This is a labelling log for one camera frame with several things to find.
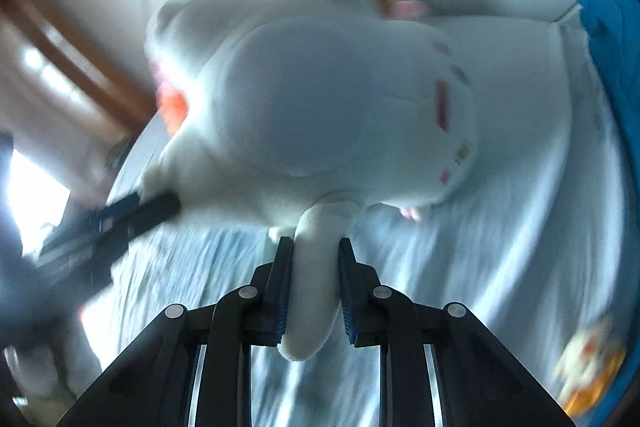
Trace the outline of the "brown wooden door frame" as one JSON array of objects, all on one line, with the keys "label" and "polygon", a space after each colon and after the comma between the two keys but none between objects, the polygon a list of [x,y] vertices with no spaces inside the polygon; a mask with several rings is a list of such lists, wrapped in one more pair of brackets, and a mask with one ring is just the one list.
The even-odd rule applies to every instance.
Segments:
[{"label": "brown wooden door frame", "polygon": [[117,126],[140,133],[155,114],[144,92],[50,0],[1,0],[1,11],[27,41]]}]

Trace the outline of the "pink pig plush orange dress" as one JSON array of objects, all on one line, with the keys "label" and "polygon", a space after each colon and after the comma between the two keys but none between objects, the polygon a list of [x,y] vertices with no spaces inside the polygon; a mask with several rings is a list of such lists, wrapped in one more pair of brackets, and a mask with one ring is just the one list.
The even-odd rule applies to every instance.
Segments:
[{"label": "pink pig plush orange dress", "polygon": [[169,135],[175,135],[188,113],[188,103],[183,92],[158,66],[157,62],[149,62],[150,72],[155,81],[155,100],[160,117]]}]

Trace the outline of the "white orange plush toy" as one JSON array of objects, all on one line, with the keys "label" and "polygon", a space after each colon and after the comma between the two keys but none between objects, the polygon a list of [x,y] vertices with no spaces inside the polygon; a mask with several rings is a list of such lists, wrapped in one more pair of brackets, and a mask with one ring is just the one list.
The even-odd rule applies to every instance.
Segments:
[{"label": "white orange plush toy", "polygon": [[578,329],[555,365],[556,399],[571,418],[585,415],[603,399],[626,359],[626,348],[612,332],[611,315]]}]

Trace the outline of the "white bed sheet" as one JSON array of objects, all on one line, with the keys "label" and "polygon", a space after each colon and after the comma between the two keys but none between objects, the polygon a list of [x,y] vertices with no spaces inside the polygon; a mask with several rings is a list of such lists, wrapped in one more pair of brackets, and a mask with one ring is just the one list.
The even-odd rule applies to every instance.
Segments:
[{"label": "white bed sheet", "polygon": [[[432,21],[473,83],[475,168],[420,223],[369,210],[352,245],[383,284],[418,303],[463,303],[555,395],[555,365],[576,329],[611,314],[625,338],[631,323],[639,234],[627,155],[585,31],[506,17]],[[81,314],[102,367],[169,303],[207,306],[248,283],[271,260],[269,243],[264,229],[171,225],[137,239]],[[254,426],[378,423],[378,354],[350,347],[341,317],[308,362],[254,353]]]}]

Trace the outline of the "blue fabric at edge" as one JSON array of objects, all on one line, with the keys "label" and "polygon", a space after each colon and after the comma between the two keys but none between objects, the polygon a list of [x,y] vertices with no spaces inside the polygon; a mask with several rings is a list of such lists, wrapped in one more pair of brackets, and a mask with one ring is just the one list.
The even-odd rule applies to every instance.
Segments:
[{"label": "blue fabric at edge", "polygon": [[639,113],[639,0],[577,0],[590,53],[612,98]]}]

